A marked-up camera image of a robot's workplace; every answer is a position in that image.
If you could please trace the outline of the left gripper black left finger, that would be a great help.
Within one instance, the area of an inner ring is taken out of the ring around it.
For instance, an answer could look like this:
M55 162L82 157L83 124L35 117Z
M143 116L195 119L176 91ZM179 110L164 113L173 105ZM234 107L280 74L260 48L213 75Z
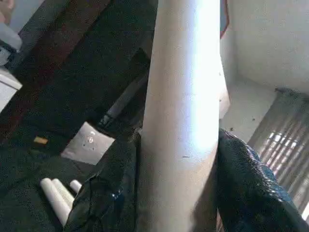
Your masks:
M133 232L140 134L116 139L83 182L65 232Z

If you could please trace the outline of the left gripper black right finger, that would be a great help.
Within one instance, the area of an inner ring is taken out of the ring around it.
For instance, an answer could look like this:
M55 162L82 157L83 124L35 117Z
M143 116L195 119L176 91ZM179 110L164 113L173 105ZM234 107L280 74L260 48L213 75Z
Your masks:
M244 141L219 129L218 210L226 232L307 232L288 193Z

